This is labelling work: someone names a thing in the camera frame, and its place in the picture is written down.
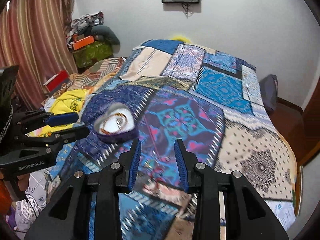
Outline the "person's left hand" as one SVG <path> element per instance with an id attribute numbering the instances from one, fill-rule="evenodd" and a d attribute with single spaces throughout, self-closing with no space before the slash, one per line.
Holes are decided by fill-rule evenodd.
<path id="1" fill-rule="evenodd" d="M 9 178 L 11 176 L 9 175 L 6 175 L 4 174 L 2 171 L 1 171 L 1 180 L 4 180 L 5 178 Z M 29 186 L 29 178 L 30 178 L 30 174 L 23 174 L 23 175 L 20 175 L 20 176 L 12 176 L 12 178 L 15 178 L 16 182 L 17 182 L 17 185 L 20 189 L 20 191 L 25 191 L 28 186 Z M 9 188 L 8 186 L 4 185 L 6 190 L 9 192 Z"/>

